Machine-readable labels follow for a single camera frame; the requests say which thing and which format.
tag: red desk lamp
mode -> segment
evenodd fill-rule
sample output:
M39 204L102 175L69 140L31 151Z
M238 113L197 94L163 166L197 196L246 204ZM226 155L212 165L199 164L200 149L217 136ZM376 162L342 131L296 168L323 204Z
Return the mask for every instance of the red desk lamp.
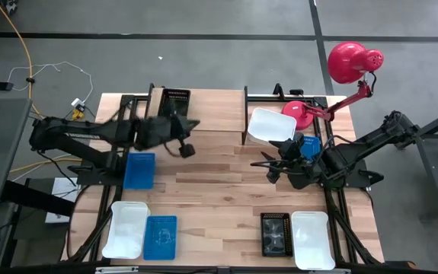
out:
M343 42L336 45L328 57L328 73L337 83L350 84L361 79L366 72L373 74L376 69L381 67L383 59L383 54L377 49L366 49L357 42ZM356 94L325 110L300 101L291 101L285 105L281 113L296 119L297 130L309 127L314 116L332 121L337 110L372 96L372 89L366 79L358 81L357 87Z

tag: blue plastic container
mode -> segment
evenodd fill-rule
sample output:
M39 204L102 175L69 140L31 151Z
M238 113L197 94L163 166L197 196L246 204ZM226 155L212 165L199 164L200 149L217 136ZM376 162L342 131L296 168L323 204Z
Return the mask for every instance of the blue plastic container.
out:
M125 190L150 190L154 175L154 153L129 153L123 188Z
M145 224L144 260L174 260L176 216L149 216Z
M300 148L300 152L310 161L313 155L320 152L320 139L318 137L304 136L305 142Z

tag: lamp base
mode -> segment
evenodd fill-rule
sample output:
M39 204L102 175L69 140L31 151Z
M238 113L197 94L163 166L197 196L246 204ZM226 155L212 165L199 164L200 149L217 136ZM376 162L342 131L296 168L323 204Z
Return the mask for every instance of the lamp base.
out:
M281 114L291 116L296 119L296 130L308 128L313 122L313 115L305 112L305 103L291 101L283 107Z

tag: white plastic tray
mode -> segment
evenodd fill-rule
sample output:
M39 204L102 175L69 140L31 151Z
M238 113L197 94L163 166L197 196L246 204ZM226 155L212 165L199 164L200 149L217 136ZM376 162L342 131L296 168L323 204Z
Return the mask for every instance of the white plastic tray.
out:
M295 134L296 119L257 107L249 121L248 133L253 142L267 145L269 141L286 141Z
M332 270L335 267L328 242L327 221L324 212L292 214L293 252L299 269Z
M144 202L115 202L112 208L107 244L102 255L110 259L136 259L141 256L145 222L151 213Z

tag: concrete floor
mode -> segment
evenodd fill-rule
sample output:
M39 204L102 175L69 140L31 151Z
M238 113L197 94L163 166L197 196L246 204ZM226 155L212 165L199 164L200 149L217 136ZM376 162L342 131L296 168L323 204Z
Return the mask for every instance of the concrete floor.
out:
M280 82L284 88L303 88L307 94L330 93L319 60L319 52L320 57L324 52L318 46L325 46L328 55L336 43L324 40L358 36L368 41L367 47L384 52L385 64L377 72L374 97L351 107L356 134L377 128L392 110L402 111L421 126L438 116L438 0L317 0L317 25L312 23L310 4L309 0L94 0L90 5L84 0L20 0L12 19L24 32L284 35L277 40L27 39L33 63L69 61L92 74L94 93L88 106L94 110L101 93L145 92L150 82L177 88L247 84L250 93L264 94ZM1 15L0 31L11 31ZM399 42L383 42L393 37ZM0 81L20 65L27 61L19 41L0 38ZM83 74L62 69L56 73L48 68L37 76L34 102L46 115L66 114L70 102L89 90ZM16 87L24 84L25 72L13 76ZM336 95L355 90L354 84L333 83ZM24 96L25 91L0 93L0 97ZM30 122L22 140L29 134ZM21 142L14 166L35 161L40 157ZM438 270L438 222L418 220L438 206L438 197L416 148L384 148L367 163L370 170L385 175L372 190L385 259L411 260L421 269ZM58 173L53 167L31 174L54 176ZM27 256L25 260L37 261Z

